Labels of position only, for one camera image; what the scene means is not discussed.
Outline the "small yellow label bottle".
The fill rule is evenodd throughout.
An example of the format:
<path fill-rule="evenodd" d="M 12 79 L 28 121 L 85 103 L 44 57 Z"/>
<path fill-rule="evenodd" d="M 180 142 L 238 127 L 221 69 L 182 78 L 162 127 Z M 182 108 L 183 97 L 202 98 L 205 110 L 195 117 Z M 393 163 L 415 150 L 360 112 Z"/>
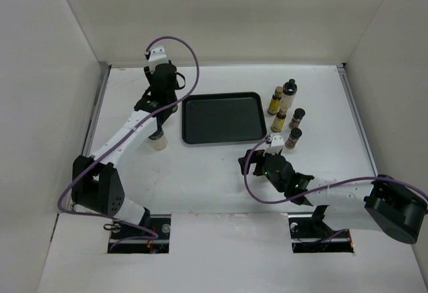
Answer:
<path fill-rule="evenodd" d="M 283 88 L 281 86 L 277 86 L 272 98 L 270 100 L 270 105 L 267 108 L 267 113 L 269 115 L 276 115 L 280 108 L 280 100 L 282 99 Z"/>

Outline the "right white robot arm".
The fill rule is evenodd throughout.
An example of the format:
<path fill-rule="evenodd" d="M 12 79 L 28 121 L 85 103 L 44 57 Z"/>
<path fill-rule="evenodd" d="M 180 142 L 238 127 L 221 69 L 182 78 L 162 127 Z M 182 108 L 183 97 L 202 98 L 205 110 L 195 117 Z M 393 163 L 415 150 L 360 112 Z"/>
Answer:
<path fill-rule="evenodd" d="M 386 175 L 327 181 L 294 170 L 281 153 L 248 150 L 238 160 L 241 174 L 265 177 L 282 203 L 314 207 L 310 229 L 320 237 L 342 229 L 381 231 L 405 244 L 417 242 L 427 215 L 427 194 Z"/>

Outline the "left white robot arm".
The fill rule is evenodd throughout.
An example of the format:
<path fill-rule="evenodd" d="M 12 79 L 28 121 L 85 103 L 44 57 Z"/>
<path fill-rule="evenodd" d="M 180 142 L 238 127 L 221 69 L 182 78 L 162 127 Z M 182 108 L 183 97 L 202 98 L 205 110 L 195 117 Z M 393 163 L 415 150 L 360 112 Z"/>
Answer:
<path fill-rule="evenodd" d="M 145 67 L 149 83 L 142 98 L 119 131 L 89 157 L 80 155 L 73 163 L 72 201 L 95 214 L 120 220 L 135 238 L 150 231 L 150 211 L 126 197 L 119 174 L 124 163 L 146 139 L 163 137 L 163 124 L 177 106 L 176 91 L 183 87 L 177 67 L 170 61 L 153 70 Z"/>

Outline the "small amber sauce bottle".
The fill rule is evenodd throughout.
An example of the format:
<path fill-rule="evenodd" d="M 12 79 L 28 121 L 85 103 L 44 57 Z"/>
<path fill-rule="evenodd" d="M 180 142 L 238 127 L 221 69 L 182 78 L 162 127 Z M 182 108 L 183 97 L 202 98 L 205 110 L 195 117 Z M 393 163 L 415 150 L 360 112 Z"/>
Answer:
<path fill-rule="evenodd" d="M 280 107 L 277 114 L 275 115 L 274 121 L 271 125 L 272 132 L 281 132 L 284 127 L 284 122 L 287 116 L 287 108 Z"/>

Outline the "brown spice jar black lid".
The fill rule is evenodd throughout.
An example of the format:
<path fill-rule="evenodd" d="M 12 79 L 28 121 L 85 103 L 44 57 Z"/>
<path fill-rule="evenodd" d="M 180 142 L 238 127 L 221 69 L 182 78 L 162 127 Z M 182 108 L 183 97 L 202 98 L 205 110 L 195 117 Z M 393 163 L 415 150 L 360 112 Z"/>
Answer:
<path fill-rule="evenodd" d="M 297 128 L 299 127 L 303 117 L 306 115 L 306 112 L 303 108 L 297 108 L 295 109 L 292 119 L 288 125 L 289 129 Z"/>

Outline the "white bottle black cap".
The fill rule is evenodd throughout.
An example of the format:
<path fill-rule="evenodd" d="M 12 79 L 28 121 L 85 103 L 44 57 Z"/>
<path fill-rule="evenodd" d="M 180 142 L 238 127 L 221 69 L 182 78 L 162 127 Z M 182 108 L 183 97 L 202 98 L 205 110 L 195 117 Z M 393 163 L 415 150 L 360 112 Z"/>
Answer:
<path fill-rule="evenodd" d="M 295 79 L 289 79 L 282 87 L 282 98 L 280 100 L 280 108 L 289 109 L 292 106 L 298 86 Z"/>

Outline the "tall red green sauce bottle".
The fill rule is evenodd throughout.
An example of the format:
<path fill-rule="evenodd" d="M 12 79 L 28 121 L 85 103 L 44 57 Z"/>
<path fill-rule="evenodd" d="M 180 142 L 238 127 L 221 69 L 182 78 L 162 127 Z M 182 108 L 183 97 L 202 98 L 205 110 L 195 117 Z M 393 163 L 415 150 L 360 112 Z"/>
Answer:
<path fill-rule="evenodd" d="M 174 105 L 172 107 L 167 108 L 166 110 L 163 110 L 162 112 L 159 112 L 156 115 L 156 123 L 157 123 L 157 130 L 156 133 L 160 133 L 163 130 L 163 124 L 168 120 L 168 118 L 174 114 L 178 110 L 178 106 Z"/>

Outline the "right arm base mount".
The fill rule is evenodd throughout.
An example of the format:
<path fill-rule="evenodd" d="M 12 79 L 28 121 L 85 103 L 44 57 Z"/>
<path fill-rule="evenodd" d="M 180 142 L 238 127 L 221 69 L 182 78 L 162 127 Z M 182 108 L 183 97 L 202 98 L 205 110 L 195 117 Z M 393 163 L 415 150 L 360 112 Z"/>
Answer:
<path fill-rule="evenodd" d="M 333 230 L 324 222 L 327 206 L 312 213 L 288 215 L 292 251 L 295 254 L 354 253 L 350 232 Z"/>

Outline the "clear jar with white powder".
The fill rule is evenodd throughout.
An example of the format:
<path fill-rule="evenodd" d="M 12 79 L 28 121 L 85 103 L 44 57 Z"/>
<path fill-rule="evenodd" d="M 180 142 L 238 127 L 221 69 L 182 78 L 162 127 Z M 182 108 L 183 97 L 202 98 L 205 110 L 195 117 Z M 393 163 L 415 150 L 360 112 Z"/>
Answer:
<path fill-rule="evenodd" d="M 167 138 L 163 131 L 150 135 L 148 139 L 151 147 L 156 151 L 161 151 L 167 147 Z"/>

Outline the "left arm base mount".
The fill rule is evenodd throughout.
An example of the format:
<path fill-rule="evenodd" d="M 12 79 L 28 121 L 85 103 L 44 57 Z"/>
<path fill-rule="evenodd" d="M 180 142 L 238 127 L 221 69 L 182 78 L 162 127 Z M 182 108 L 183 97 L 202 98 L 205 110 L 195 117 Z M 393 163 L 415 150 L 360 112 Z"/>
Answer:
<path fill-rule="evenodd" d="M 171 236 L 171 215 L 151 215 L 144 226 L 150 231 L 114 221 L 103 229 L 110 232 L 109 254 L 167 254 Z"/>

